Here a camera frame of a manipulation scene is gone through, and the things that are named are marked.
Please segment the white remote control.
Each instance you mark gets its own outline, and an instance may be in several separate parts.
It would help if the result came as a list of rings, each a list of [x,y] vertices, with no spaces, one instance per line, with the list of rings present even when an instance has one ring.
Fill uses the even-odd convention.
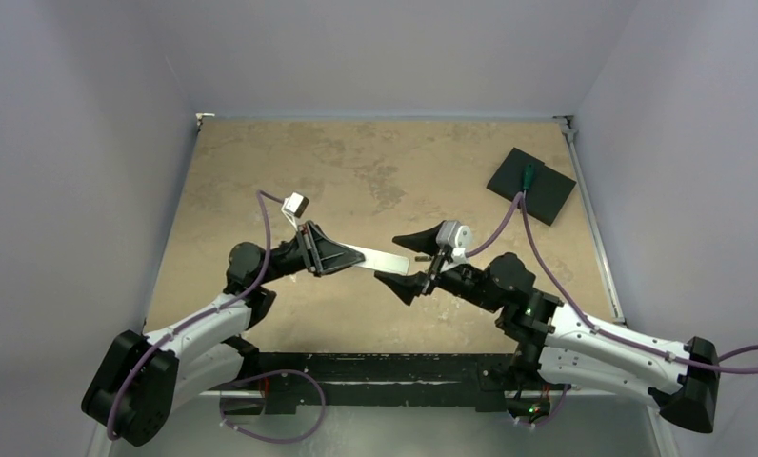
[[[355,264],[357,268],[403,276],[409,274],[410,260],[408,257],[349,244],[342,244],[342,247],[359,252],[362,255],[363,259]]]

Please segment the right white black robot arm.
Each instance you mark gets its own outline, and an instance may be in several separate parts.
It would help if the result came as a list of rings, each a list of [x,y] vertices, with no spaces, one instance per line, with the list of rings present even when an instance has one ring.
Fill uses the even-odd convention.
[[[665,340],[589,317],[538,289],[534,274],[512,252],[477,268],[465,249],[469,234],[451,220],[397,235],[393,242],[429,256],[429,267],[374,276],[406,305],[440,289],[495,315],[495,326],[517,344],[506,376],[521,387],[592,387],[656,407],[662,418],[688,431],[714,431],[720,375],[711,341]]]

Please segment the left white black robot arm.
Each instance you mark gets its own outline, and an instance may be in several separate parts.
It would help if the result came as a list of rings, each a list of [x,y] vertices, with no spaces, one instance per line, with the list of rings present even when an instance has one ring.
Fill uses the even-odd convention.
[[[266,391],[271,375],[262,370],[259,349],[241,336],[275,301],[265,284],[303,270],[321,277],[369,265],[366,250],[329,239],[311,221],[277,247],[234,246],[225,287],[209,305],[170,326],[126,330],[113,339],[81,401],[82,412],[105,426],[112,440],[140,447],[177,407],[203,391]]]

